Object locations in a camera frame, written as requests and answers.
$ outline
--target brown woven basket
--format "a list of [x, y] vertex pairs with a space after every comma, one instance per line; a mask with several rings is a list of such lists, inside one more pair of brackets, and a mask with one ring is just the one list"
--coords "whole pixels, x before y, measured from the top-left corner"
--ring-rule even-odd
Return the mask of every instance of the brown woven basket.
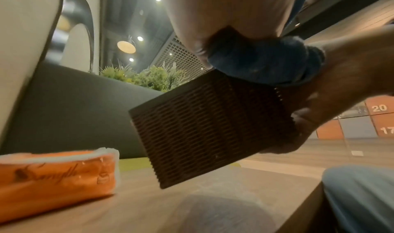
[[216, 70], [129, 113], [162, 189], [297, 135], [275, 88]]

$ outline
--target person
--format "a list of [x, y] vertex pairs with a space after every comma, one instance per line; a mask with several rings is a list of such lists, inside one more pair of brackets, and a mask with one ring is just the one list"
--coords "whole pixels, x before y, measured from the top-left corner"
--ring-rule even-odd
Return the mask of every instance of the person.
[[[300, 0], [163, 2], [178, 38], [207, 68], [279, 86], [299, 136], [266, 152], [295, 151], [319, 126], [358, 102], [394, 93], [394, 25], [306, 44], [280, 37]], [[394, 232], [393, 170], [331, 168], [322, 182], [343, 231]]]

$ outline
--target orange tissue pack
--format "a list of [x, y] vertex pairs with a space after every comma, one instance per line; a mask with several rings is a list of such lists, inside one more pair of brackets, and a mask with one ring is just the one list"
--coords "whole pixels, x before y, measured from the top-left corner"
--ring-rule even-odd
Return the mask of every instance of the orange tissue pack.
[[118, 164], [109, 148], [0, 156], [0, 223], [111, 195]]

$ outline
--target green foliage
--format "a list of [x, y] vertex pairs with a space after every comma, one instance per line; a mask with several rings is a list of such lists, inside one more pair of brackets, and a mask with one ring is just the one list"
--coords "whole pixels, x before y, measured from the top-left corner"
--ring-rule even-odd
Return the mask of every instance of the green foliage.
[[152, 66], [139, 74], [130, 66], [123, 67], [119, 63], [119, 68], [105, 67], [100, 75], [161, 92], [170, 91], [189, 81], [185, 70], [177, 70], [175, 63], [171, 68], [166, 67], [164, 62], [162, 67]]

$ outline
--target table top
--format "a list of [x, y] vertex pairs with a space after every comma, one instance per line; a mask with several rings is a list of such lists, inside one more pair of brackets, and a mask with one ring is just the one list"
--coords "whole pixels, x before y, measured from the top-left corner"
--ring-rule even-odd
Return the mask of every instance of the table top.
[[121, 174], [112, 197], [0, 227], [2, 233], [275, 232], [319, 180], [226, 166], [165, 190], [153, 169]]

